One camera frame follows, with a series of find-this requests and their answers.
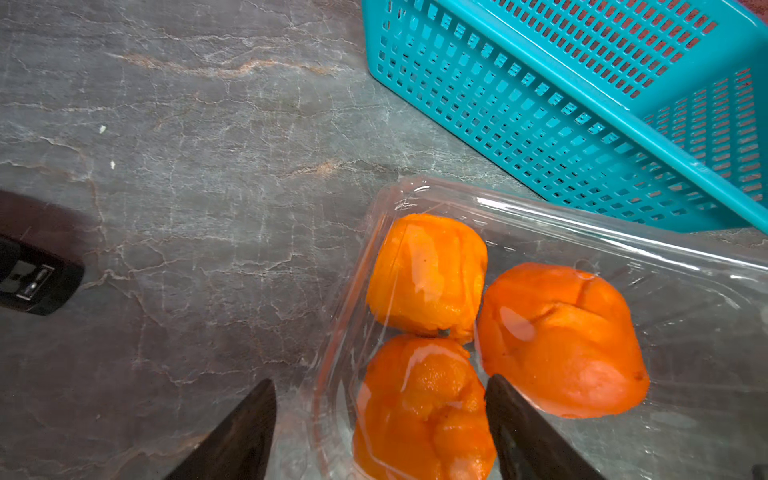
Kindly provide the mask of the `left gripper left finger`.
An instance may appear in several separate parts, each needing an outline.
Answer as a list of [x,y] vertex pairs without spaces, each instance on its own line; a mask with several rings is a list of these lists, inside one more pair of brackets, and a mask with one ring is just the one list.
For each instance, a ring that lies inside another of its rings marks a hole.
[[276,419],[276,388],[264,379],[167,477],[263,479]]

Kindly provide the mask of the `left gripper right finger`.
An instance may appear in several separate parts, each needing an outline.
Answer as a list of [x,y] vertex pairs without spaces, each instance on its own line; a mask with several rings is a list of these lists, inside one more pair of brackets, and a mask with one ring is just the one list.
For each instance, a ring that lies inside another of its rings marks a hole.
[[489,378],[485,401],[502,478],[604,479],[505,377]]

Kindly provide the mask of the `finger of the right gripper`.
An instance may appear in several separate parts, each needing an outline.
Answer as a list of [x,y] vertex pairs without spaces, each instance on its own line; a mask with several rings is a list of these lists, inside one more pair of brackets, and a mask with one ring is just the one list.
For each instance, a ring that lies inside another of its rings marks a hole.
[[77,291],[84,266],[1,236],[1,307],[46,316]]

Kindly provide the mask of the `orange fruit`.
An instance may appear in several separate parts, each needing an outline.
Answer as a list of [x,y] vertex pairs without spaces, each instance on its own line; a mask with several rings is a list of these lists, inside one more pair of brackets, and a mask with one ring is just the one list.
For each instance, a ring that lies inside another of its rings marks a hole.
[[485,479],[496,460],[485,389],[450,339],[399,335],[368,363],[353,452],[374,479]]
[[411,214],[396,220],[379,249],[366,303],[376,321],[401,331],[474,339],[488,251],[457,220]]
[[488,376],[555,416],[622,414],[650,387],[626,300],[572,267],[524,263],[500,275],[484,294],[475,343]]

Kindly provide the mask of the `clear plastic clamshell container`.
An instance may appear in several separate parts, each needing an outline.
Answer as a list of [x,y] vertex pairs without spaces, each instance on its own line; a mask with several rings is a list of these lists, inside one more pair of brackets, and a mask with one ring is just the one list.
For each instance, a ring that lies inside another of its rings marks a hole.
[[767,256],[429,178],[383,189],[291,479],[763,479]]

